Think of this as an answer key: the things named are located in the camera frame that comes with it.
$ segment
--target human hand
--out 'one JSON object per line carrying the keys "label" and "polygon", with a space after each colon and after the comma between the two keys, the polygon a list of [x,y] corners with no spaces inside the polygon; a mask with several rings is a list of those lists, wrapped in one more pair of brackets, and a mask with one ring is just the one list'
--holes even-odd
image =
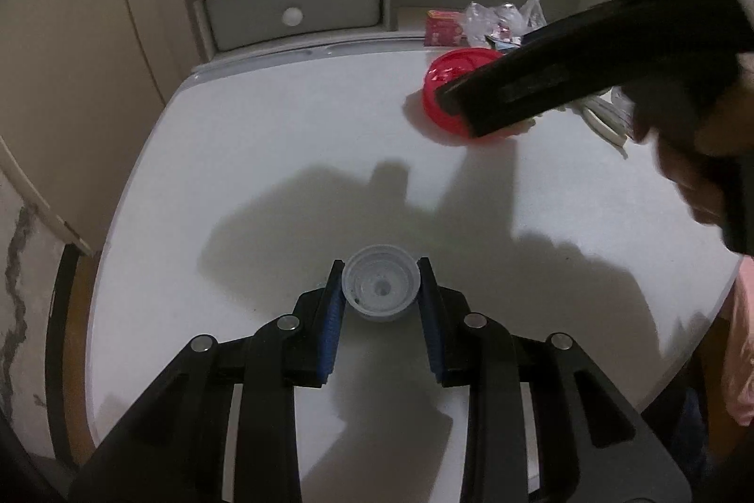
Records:
{"label": "human hand", "polygon": [[[642,120],[638,110],[634,139],[644,141],[650,129],[651,125]],[[695,148],[706,156],[733,156],[754,148],[754,85],[751,82],[739,82],[718,99],[695,135]],[[657,163],[660,172],[678,187],[694,220],[701,224],[723,222],[722,190],[704,176],[701,159],[681,153],[660,135]]]}

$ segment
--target plastic bag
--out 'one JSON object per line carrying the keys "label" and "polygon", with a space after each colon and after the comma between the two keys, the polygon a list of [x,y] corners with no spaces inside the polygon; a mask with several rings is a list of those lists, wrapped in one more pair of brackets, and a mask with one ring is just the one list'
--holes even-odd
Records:
{"label": "plastic bag", "polygon": [[459,18],[469,45],[489,48],[492,42],[496,49],[521,45],[521,37],[547,25],[539,0],[527,0],[521,8],[512,3],[497,7],[485,7],[470,3]]}

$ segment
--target drawer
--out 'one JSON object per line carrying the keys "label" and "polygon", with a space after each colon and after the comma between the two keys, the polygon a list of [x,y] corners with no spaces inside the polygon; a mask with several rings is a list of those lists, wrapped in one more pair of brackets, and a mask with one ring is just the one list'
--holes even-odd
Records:
{"label": "drawer", "polygon": [[217,49],[379,24],[382,0],[206,0]]}

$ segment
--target white table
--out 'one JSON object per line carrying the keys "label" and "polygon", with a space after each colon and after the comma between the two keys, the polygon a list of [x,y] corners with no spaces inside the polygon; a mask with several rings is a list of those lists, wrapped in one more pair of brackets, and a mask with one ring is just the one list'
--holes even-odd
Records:
{"label": "white table", "polygon": [[[99,268],[95,441],[192,336],[251,335],[372,243],[429,256],[441,284],[516,335],[570,333],[640,409],[670,381],[738,257],[692,222],[649,147],[624,160],[571,111],[468,147],[417,130],[410,95],[436,55],[301,61],[172,99]],[[347,313],[329,384],[295,399],[308,503],[457,502],[466,391],[435,384],[417,313]]]}

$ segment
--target white door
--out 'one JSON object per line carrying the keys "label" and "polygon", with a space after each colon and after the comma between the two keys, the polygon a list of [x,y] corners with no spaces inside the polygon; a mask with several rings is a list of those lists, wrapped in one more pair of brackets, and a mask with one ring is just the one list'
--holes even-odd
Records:
{"label": "white door", "polygon": [[0,0],[0,136],[93,248],[163,103],[126,0]]}

